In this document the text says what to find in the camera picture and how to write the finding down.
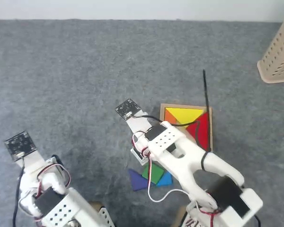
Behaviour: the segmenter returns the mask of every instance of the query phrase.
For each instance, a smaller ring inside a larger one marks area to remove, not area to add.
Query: plastic basket
[[[266,83],[284,82],[284,22],[257,67]]]

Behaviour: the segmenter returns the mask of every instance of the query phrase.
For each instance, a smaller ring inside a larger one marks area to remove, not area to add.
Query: red puzzle piece
[[[198,140],[201,148],[205,151],[208,149],[208,141],[210,138],[208,137],[208,120],[207,120],[208,113],[202,114],[200,117],[196,119],[196,121],[200,122],[200,127],[198,130]],[[189,132],[192,137],[195,139],[195,134],[196,134],[196,127],[197,124],[191,124],[189,125],[186,130]]]

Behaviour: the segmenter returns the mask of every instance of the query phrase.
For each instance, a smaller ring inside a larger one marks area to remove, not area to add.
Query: triangle piece
[[[172,107],[167,107],[165,109],[168,110],[177,119],[177,121],[180,122],[180,124],[193,122],[203,113],[203,110],[200,109],[172,108]]]
[[[176,118],[165,108],[164,120],[171,124],[177,123]]]
[[[133,169],[128,169],[129,177],[132,184],[133,191],[138,191],[144,188],[147,188],[147,179],[142,177],[140,174],[138,174]]]
[[[167,186],[167,185],[171,185],[172,184],[172,177],[170,172],[166,172],[161,179],[159,180],[159,182],[157,183],[157,186]]]
[[[148,179],[148,163],[142,173],[142,176],[145,179]],[[151,182],[153,182],[154,184],[157,184],[159,182],[159,180],[161,179],[162,175],[164,174],[164,169],[162,169],[161,167],[152,164],[151,165]]]
[[[200,147],[207,151],[208,149],[208,142],[210,138],[208,138],[208,120],[207,120],[208,113],[202,114],[200,117],[197,118],[197,120],[200,122],[200,127],[198,130],[198,140]],[[196,127],[197,124],[191,124],[189,125],[186,130],[189,132],[190,135],[192,135],[195,139],[196,135]]]

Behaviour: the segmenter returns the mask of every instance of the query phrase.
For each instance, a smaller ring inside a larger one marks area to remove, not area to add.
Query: white wall
[[[284,0],[0,0],[0,19],[283,21]]]

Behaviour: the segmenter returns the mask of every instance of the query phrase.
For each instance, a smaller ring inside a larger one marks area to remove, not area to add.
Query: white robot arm
[[[18,207],[38,226],[115,227],[105,207],[95,210],[75,189],[68,188],[71,176],[60,159],[53,156],[45,161],[27,132],[5,144],[14,161],[24,168]]]
[[[152,126],[143,117],[147,113],[131,99],[118,106],[116,111],[133,132],[131,152],[142,165],[147,162],[145,154],[149,154],[151,160],[157,161],[179,181],[192,201],[187,207],[188,213],[201,219],[199,222],[203,226],[212,226],[210,216],[197,212],[198,205],[207,212],[220,209],[219,214],[215,215],[215,227],[242,227],[263,206],[252,189],[242,188],[244,177],[238,170],[214,153],[205,152],[169,122]],[[223,178],[212,189],[205,191],[197,185],[193,176],[195,171],[201,169]]]

